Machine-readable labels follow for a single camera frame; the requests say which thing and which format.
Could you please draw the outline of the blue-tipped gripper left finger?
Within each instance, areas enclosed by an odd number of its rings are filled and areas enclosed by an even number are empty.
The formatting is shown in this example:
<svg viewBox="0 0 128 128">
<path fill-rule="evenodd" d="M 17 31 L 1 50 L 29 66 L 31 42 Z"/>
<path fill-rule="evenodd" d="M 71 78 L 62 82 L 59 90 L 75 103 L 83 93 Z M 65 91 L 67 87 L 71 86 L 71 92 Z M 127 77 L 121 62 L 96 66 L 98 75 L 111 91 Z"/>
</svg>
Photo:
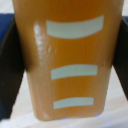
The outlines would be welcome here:
<svg viewBox="0 0 128 128">
<path fill-rule="evenodd" d="M 13 16 L 0 16 L 0 121 L 9 119 L 22 82 L 24 63 Z"/>
</svg>

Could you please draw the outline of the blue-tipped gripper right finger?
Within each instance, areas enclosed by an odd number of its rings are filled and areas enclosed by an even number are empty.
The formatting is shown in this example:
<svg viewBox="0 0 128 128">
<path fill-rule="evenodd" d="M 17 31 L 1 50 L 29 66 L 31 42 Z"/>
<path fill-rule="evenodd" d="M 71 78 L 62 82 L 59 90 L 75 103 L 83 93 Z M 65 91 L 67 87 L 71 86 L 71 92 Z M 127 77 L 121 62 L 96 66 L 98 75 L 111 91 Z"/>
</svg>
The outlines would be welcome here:
<svg viewBox="0 0 128 128">
<path fill-rule="evenodd" d="M 121 20 L 113 66 L 128 100 L 128 17 Z"/>
</svg>

